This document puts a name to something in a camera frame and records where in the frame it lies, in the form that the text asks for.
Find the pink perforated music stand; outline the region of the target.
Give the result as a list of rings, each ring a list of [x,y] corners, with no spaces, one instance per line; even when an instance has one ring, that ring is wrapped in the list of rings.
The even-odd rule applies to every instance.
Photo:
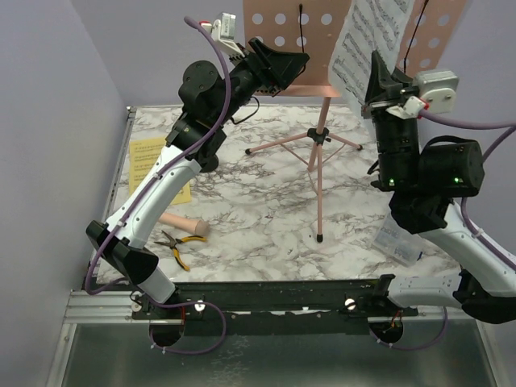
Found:
[[[345,18],[352,8],[351,1],[244,1],[244,32],[247,40],[252,37],[268,47],[282,52],[300,52],[310,56],[302,69],[301,79],[279,93],[285,97],[321,97],[318,124],[305,132],[245,150],[246,155],[268,148],[282,147],[293,156],[299,157],[287,143],[310,138],[312,148],[308,159],[301,159],[308,173],[315,171],[317,181],[312,188],[317,195],[316,240],[323,241],[323,145],[333,139],[343,146],[357,151],[360,144],[331,133],[327,127],[327,114],[331,100],[340,92],[329,82],[328,66],[339,33],[345,25]]]

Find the yellow sheet music paper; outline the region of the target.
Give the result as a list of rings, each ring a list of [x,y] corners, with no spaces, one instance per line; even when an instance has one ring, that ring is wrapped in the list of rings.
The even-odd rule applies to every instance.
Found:
[[[199,172],[200,166],[195,160],[182,157],[178,162],[161,173],[161,169],[182,154],[181,149],[167,147],[164,137],[142,139],[130,142],[129,198],[124,205],[125,210],[145,192],[146,198],[155,194],[160,203],[163,198],[170,201],[164,209],[172,204],[191,201],[189,181]]]

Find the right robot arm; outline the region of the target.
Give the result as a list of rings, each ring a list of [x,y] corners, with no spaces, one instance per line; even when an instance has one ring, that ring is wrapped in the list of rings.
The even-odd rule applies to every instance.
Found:
[[[444,277],[384,275],[372,294],[372,309],[387,316],[416,306],[462,310],[484,323],[515,318],[515,258],[466,215],[467,198],[479,194],[487,156],[473,139],[442,135],[421,145],[418,121],[473,130],[475,123],[449,119],[458,77],[427,70],[409,77],[389,69],[379,52],[362,115],[376,132],[378,178],[373,186],[391,193],[390,214],[399,227],[445,251],[461,270]]]

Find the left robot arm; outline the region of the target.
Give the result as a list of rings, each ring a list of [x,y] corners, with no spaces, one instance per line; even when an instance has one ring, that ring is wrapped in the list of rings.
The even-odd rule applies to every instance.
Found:
[[[192,63],[184,72],[179,96],[182,111],[164,140],[159,156],[130,197],[107,220],[93,220],[85,233],[122,278],[151,298],[161,318],[178,311],[175,284],[146,249],[152,229],[179,191],[210,164],[226,139],[224,124],[258,91],[277,94],[300,75],[310,57],[305,52],[281,52],[257,38],[246,50],[234,45],[236,63],[227,67],[222,44],[208,36],[221,66],[208,60]]]

